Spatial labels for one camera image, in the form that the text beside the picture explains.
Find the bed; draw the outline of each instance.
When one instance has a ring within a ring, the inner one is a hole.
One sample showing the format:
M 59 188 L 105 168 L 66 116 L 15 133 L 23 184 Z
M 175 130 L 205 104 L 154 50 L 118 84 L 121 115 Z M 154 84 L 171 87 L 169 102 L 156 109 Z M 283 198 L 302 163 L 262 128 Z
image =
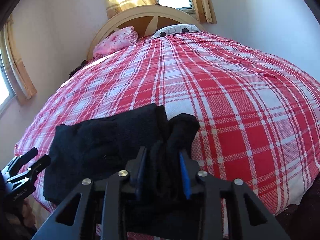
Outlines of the bed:
M 14 154 L 36 147 L 40 158 L 49 153 L 59 124 L 154 102 L 165 106 L 168 119 L 180 113 L 197 117 L 192 158 L 203 170 L 221 179 L 243 179 L 273 214 L 299 203 L 320 167 L 319 82 L 280 57 L 215 34 L 148 38 L 179 23 L 204 30 L 190 15 L 160 5 L 111 18 L 90 45 L 89 64 L 49 98 Z M 135 45 L 92 59 L 101 40 L 127 26 L 141 38 Z M 52 212 L 55 206 L 43 197 L 44 172 L 38 177 L 33 196 Z

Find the white wall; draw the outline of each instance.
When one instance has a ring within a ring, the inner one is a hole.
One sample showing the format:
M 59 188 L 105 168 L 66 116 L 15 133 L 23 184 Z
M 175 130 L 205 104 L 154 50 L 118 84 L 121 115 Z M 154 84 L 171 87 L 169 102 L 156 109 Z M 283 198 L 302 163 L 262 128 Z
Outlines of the white wall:
M 21 0 L 13 33 L 38 94 L 28 105 L 14 98 L 0 117 L 0 169 L 47 99 L 86 59 L 97 31 L 106 23 L 104 0 Z
M 320 81 L 320 25 L 303 0 L 212 0 L 212 33 L 283 57 Z
M 303 0 L 212 0 L 212 33 L 281 56 L 320 80 L 320 25 Z M 13 12 L 14 36 L 38 90 L 27 106 L 14 99 L 0 117 L 0 168 L 35 115 L 68 73 L 86 58 L 106 23 L 104 0 L 21 0 Z

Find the black fabric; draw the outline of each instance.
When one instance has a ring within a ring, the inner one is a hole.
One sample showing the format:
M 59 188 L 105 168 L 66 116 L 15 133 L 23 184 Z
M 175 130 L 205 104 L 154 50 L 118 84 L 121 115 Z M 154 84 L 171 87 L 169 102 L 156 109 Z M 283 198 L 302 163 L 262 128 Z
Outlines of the black fabric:
M 196 239 L 200 203 L 185 198 L 179 152 L 185 149 L 191 156 L 199 122 L 192 115 L 179 114 L 168 125 L 167 140 L 157 141 L 147 155 L 144 182 L 151 194 L 146 194 L 141 202 L 126 205 L 125 224 L 132 232 L 167 239 Z
M 303 195 L 299 206 L 290 205 L 276 216 L 291 240 L 320 239 L 320 174 Z
M 156 198 L 175 201 L 182 194 L 182 185 L 175 182 L 181 178 L 178 151 L 185 148 L 190 154 L 198 129 L 194 116 L 180 114 L 168 121 L 164 107 L 156 104 L 57 126 L 49 151 L 51 165 L 44 175 L 44 196 L 59 204 L 82 179 L 100 180 L 124 169 L 144 146 L 152 149 L 149 161 L 154 165 L 148 173 L 155 180 L 150 188 Z M 155 148 L 156 142 L 161 151 Z
M 72 77 L 74 74 L 76 74 L 80 69 L 82 69 L 85 65 L 87 65 L 87 63 L 88 63 L 88 62 L 87 62 L 86 60 L 82 61 L 79 67 L 75 68 L 73 71 L 70 72 L 69 78 L 71 78 L 71 77 Z

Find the metal screw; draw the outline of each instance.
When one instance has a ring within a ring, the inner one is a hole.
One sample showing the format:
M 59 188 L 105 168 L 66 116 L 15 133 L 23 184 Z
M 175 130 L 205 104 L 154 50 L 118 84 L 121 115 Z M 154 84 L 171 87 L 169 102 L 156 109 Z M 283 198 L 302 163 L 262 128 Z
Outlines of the metal screw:
M 122 171 L 119 171 L 118 172 L 118 175 L 120 176 L 120 177 L 125 177 L 125 176 L 127 176 L 129 173 L 126 171 L 126 170 L 122 170 Z
M 198 171 L 198 176 L 206 177 L 206 176 L 208 176 L 208 173 L 206 171 Z
M 243 184 L 243 180 L 242 180 L 242 179 L 235 179 L 235 180 L 234 180 L 234 183 L 235 183 L 236 185 L 241 186 L 241 185 Z
M 91 179 L 84 179 L 83 181 L 82 181 L 82 184 L 83 185 L 90 185 L 91 184 Z

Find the pillow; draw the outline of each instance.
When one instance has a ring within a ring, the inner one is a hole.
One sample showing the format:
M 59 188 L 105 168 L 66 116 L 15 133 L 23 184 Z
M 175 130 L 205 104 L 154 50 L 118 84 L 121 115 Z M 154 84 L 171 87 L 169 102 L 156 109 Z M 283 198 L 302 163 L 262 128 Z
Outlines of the pillow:
M 136 44 L 138 33 L 132 26 L 125 27 L 112 33 L 110 36 L 101 41 L 93 50 L 93 57 L 110 55 L 120 49 Z
M 193 24 L 176 24 L 164 27 L 153 34 L 151 39 L 169 36 L 172 34 L 178 34 L 178 33 L 195 33 L 200 32 L 197 26 Z

